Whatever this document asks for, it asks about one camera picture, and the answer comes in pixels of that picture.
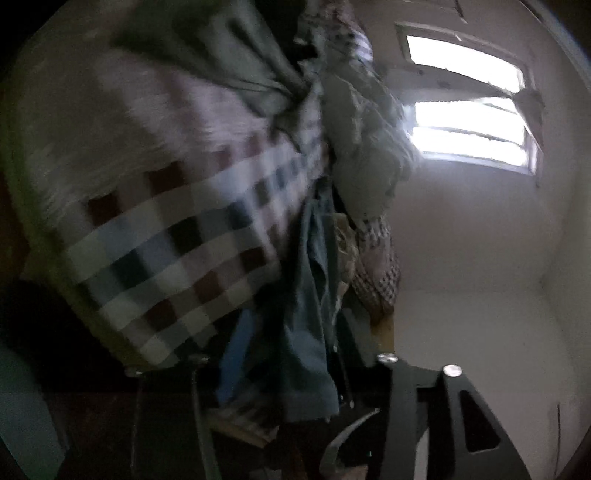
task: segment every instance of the bright window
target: bright window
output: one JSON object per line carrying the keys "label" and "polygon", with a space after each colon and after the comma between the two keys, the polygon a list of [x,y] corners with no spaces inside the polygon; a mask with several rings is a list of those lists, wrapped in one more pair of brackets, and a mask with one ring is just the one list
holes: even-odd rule
{"label": "bright window", "polygon": [[[512,93],[524,87],[522,71],[502,58],[433,38],[409,34],[406,41],[414,63],[460,73]],[[427,156],[532,169],[531,139],[508,98],[420,102],[414,113],[413,141]]]}

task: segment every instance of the window frame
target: window frame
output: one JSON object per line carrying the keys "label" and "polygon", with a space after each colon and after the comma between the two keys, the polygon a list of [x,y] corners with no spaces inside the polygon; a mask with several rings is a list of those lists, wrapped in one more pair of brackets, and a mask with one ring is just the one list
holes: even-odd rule
{"label": "window frame", "polygon": [[[398,44],[400,45],[400,49],[402,52],[402,56],[404,59],[412,64],[415,62],[412,60],[410,55],[410,48],[408,46],[408,36],[412,37],[423,37],[423,38],[430,38],[432,40],[441,40],[448,43],[453,43],[455,45],[460,45],[462,47],[471,48],[472,50],[481,51],[482,53],[486,53],[492,55],[501,60],[505,60],[508,63],[511,63],[521,72],[521,78],[519,79],[519,83],[522,89],[524,88],[535,88],[534,78],[531,74],[530,69],[527,65],[512,55],[510,52],[494,46],[490,43],[482,41],[476,37],[472,37],[471,35],[467,35],[460,32],[454,32],[451,30],[447,30],[444,28],[439,27],[432,27],[430,25],[422,25],[416,24],[411,22],[400,22],[396,24],[396,33],[398,37]],[[408,105],[409,107],[409,123],[411,127],[419,127],[417,124],[416,112],[414,105]],[[536,175],[538,170],[538,160],[540,156],[540,152],[538,147],[535,143],[535,140],[531,136],[531,134],[524,128],[524,143],[523,143],[523,150],[527,156],[527,164],[523,166],[515,166],[510,165],[508,163],[494,160],[492,158],[482,158],[482,157],[471,157],[469,155],[461,155],[461,154],[445,154],[445,153],[431,153],[427,152],[424,154],[425,158],[433,159],[433,160],[449,160],[449,161],[457,161],[460,163],[472,163],[472,164],[480,164],[480,165],[487,165],[496,168],[502,168],[504,170],[511,170],[517,171],[520,173],[525,173],[529,175]]]}

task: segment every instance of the window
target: window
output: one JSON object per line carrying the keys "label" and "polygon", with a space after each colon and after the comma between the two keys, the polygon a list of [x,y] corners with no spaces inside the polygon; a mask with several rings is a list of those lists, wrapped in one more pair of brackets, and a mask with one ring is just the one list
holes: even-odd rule
{"label": "window", "polygon": [[[407,60],[414,63],[460,73],[511,93],[526,87],[524,71],[491,47],[416,28],[401,30],[400,37]],[[413,111],[413,142],[428,158],[535,170],[534,141],[508,98],[420,102]]]}

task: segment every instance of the white wall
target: white wall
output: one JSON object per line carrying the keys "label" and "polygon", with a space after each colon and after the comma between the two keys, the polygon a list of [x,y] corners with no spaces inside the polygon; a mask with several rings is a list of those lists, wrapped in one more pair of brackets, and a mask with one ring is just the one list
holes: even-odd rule
{"label": "white wall", "polygon": [[[580,325],[591,312],[591,300],[572,300],[591,291],[591,257],[581,261],[591,247],[590,195],[581,198],[578,213],[569,214],[578,224],[579,233],[571,235],[577,253],[569,254],[572,245],[561,247],[564,260],[556,267],[573,281],[556,274],[561,300],[551,295],[551,304],[540,284],[563,235],[577,164],[591,151],[589,92],[551,35],[517,0],[463,1],[467,24],[453,12],[421,4],[353,1],[375,58],[386,67],[404,62],[396,22],[435,25],[510,52],[528,65],[542,94],[545,147],[537,177],[426,161],[397,187],[389,218],[402,264],[397,352],[430,368],[461,365],[507,429],[532,478],[550,479],[558,454],[558,402],[559,470],[589,425],[582,418],[581,377],[572,358],[580,352],[579,372],[591,379],[591,326],[584,327],[587,334]],[[582,276],[585,282],[565,295]],[[563,311],[569,311],[570,322],[564,322]]]}
{"label": "white wall", "polygon": [[481,38],[529,65],[546,104],[538,177],[485,166],[426,162],[397,187],[391,220],[405,288],[514,291],[536,286],[561,237],[576,145],[591,128],[588,93],[550,34],[517,0],[462,2],[467,24],[443,9],[398,0],[355,2],[376,60],[404,61],[400,21]]}
{"label": "white wall", "polygon": [[564,225],[564,236],[544,281],[544,289],[571,349],[579,381],[571,402],[574,442],[591,424],[591,138]]}

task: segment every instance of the teal object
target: teal object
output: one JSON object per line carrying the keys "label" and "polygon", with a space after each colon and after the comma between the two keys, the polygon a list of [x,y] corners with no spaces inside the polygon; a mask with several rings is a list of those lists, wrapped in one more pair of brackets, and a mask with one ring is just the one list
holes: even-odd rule
{"label": "teal object", "polygon": [[289,422],[339,412],[326,354],[334,338],[339,282],[334,212],[331,184],[320,179],[302,212],[294,281],[278,342],[280,396]]}
{"label": "teal object", "polygon": [[0,343],[0,437],[30,480],[52,480],[65,454],[35,382],[23,359]]}
{"label": "teal object", "polygon": [[220,379],[216,397],[220,405],[226,404],[234,396],[239,383],[243,380],[242,366],[255,329],[255,313],[249,309],[242,310],[219,362]]}

